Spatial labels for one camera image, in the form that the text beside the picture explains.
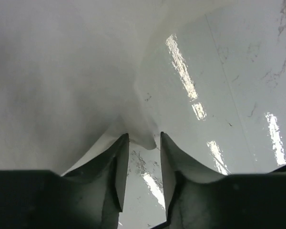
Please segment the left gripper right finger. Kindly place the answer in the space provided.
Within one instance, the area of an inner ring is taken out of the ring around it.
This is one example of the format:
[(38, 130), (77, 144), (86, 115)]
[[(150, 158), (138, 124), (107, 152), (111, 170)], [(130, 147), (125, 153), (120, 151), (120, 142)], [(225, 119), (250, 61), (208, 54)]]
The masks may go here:
[(286, 165), (223, 175), (161, 133), (166, 221), (162, 229), (286, 229)]

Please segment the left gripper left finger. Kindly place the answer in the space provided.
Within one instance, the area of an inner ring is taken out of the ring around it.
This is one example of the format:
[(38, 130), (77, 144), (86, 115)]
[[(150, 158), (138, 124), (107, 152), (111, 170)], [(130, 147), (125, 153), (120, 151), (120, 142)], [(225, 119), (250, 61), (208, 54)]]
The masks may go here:
[(115, 229), (123, 210), (129, 136), (60, 176), (0, 170), (0, 229)]

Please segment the white Coca-Cola t-shirt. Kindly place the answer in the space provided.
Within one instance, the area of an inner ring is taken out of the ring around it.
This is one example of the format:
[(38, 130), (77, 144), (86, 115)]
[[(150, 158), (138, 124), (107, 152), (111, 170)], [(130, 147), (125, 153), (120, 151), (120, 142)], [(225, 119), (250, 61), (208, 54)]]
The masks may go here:
[(73, 166), (113, 123), (148, 150), (142, 61), (225, 0), (0, 0), (0, 169)]

